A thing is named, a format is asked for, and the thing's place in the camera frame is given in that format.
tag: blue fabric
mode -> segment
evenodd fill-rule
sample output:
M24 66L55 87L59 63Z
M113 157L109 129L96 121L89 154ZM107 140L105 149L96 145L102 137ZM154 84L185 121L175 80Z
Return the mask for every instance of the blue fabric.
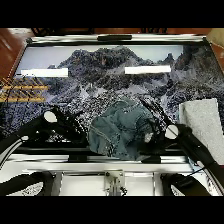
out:
M122 160L139 160L138 145L152 133L152 113L142 104L122 98L96 117L89 129L90 150Z

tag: crumpled cloth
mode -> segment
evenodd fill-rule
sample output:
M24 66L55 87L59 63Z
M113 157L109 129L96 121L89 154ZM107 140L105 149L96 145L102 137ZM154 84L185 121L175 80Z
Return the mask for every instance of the crumpled cloth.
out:
M89 128L90 150L122 160L141 160L138 146L153 134L152 113L141 103L122 98L96 117Z

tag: folded clothing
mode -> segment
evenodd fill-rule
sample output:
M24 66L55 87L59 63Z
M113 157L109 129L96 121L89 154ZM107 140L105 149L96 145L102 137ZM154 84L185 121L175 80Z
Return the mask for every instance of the folded clothing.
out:
M154 117L147 108L122 98L92 121L88 133L90 150L122 160L141 160L138 146L155 130Z

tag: wooden floor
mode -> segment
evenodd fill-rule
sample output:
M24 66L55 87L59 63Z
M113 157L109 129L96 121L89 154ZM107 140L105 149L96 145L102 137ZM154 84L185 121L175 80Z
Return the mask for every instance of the wooden floor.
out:
M168 34L208 34L211 28L168 28ZM96 34L141 33L141 28L95 28ZM15 33L8 28L0 28L0 77L7 77L26 38L32 32ZM213 46L216 57L224 70L224 49Z

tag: metal bracket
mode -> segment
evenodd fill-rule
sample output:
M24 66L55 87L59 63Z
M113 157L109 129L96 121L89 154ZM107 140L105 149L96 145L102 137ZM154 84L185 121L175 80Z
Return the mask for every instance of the metal bracket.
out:
M105 190L108 196L125 194L125 174L123 170L105 171Z

